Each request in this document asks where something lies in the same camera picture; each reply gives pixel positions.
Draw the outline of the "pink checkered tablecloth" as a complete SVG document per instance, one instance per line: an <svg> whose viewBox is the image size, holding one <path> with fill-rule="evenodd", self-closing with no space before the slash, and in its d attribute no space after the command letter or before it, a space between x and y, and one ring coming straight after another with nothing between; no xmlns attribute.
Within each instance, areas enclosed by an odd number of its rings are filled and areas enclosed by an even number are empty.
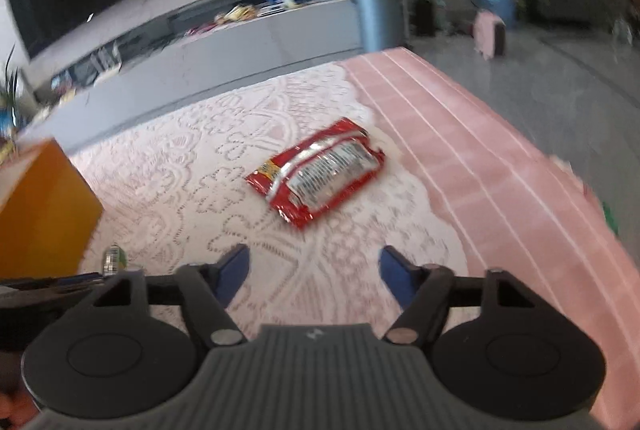
<svg viewBox="0 0 640 430"><path fill-rule="evenodd" d="M636 428L639 271L588 187L407 49L344 69L457 231L470 272L505 269L587 332L606 359L594 416Z"/></svg>

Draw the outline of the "blue metal trash bin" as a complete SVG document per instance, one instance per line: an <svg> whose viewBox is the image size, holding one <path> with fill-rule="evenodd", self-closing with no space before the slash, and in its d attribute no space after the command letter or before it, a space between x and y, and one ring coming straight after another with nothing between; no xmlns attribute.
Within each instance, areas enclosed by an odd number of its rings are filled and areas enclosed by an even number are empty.
<svg viewBox="0 0 640 430"><path fill-rule="evenodd" d="M402 0L353 0L359 19L363 52L404 46L406 43Z"/></svg>

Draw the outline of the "green pink folded cloth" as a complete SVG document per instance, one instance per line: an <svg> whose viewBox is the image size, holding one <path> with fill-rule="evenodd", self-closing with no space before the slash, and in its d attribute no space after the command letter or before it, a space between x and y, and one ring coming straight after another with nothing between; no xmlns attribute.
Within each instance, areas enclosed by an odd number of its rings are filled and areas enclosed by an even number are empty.
<svg viewBox="0 0 640 430"><path fill-rule="evenodd" d="M620 235L620 225L617 223L611 206L605 201L601 201L600 205L606 225L618 237Z"/></svg>

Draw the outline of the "green sausage snack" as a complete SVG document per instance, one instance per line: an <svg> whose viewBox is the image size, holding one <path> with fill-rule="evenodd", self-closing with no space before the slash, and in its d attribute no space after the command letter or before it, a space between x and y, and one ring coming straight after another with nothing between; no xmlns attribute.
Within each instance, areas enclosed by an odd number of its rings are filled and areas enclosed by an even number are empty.
<svg viewBox="0 0 640 430"><path fill-rule="evenodd" d="M127 256L124 249L117 243L112 243L103 252L102 275L114 276L127 267Z"/></svg>

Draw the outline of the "orange cardboard box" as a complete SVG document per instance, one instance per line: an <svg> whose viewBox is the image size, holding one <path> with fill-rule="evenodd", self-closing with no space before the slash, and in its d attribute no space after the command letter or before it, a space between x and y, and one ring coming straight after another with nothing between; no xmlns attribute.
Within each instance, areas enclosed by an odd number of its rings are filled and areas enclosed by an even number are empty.
<svg viewBox="0 0 640 430"><path fill-rule="evenodd" d="M1 278L74 275L103 205L53 139L1 165Z"/></svg>

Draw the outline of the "grey white TV console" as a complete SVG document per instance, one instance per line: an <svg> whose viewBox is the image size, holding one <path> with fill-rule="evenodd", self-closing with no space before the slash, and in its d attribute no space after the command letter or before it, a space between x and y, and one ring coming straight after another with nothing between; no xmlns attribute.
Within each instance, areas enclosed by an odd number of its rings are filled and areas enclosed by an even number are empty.
<svg viewBox="0 0 640 430"><path fill-rule="evenodd" d="M351 0L320 3L188 36L91 86L18 134L66 153L192 102L360 52Z"/></svg>

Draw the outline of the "white lace table cover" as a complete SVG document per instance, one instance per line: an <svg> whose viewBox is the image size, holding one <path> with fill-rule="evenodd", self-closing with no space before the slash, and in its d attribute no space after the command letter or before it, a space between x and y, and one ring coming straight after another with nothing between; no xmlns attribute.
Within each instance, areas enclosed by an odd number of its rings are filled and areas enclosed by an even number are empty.
<svg viewBox="0 0 640 430"><path fill-rule="evenodd" d="M230 313L265 324L368 324L399 306L378 270L384 247L415 265L468 270L398 142L342 64L208 98L73 156L104 211L79 267L108 247L150 275L213 263L235 246L250 270Z"/></svg>

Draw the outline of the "red silver snack bag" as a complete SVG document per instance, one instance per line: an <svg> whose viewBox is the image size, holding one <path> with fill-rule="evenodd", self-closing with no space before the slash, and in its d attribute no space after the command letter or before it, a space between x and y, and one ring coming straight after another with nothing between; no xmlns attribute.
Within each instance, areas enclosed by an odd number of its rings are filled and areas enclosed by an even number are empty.
<svg viewBox="0 0 640 430"><path fill-rule="evenodd" d="M385 162L369 133L343 117L266 160L245 182L286 223L303 229L378 177Z"/></svg>

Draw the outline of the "small potted plant left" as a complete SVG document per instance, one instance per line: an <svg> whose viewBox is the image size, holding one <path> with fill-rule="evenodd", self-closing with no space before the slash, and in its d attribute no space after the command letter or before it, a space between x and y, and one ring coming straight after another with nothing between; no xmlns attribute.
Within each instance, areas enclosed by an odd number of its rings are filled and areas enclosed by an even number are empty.
<svg viewBox="0 0 640 430"><path fill-rule="evenodd" d="M1 130L2 134L11 139L11 141L14 141L25 124L23 112L21 112L20 96L18 96L21 73L20 69L12 64L14 50L15 46L12 46L1 72L1 101L8 117L6 126L1 127Z"/></svg>

